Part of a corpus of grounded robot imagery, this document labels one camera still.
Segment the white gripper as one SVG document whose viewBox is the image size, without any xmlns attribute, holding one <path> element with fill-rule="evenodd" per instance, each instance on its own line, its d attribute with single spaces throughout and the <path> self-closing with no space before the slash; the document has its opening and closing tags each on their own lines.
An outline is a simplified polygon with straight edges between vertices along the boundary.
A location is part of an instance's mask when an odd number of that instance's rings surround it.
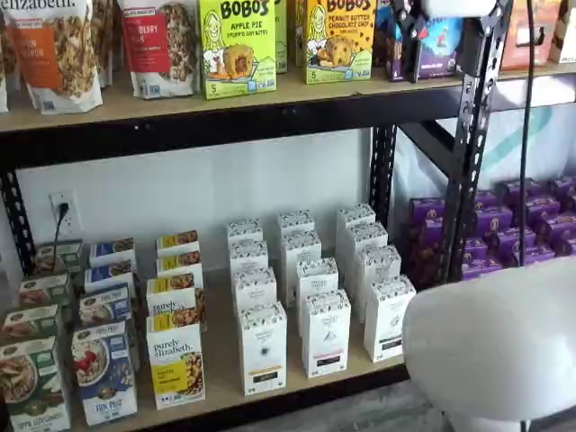
<svg viewBox="0 0 576 432">
<path fill-rule="evenodd" d="M 392 0 L 391 8 L 402 33 L 402 75 L 415 84 L 419 80 L 422 50 L 421 32 L 428 17 L 481 17 L 480 36 L 495 36 L 504 40 L 508 31 L 513 2 L 511 0 Z"/>
</svg>

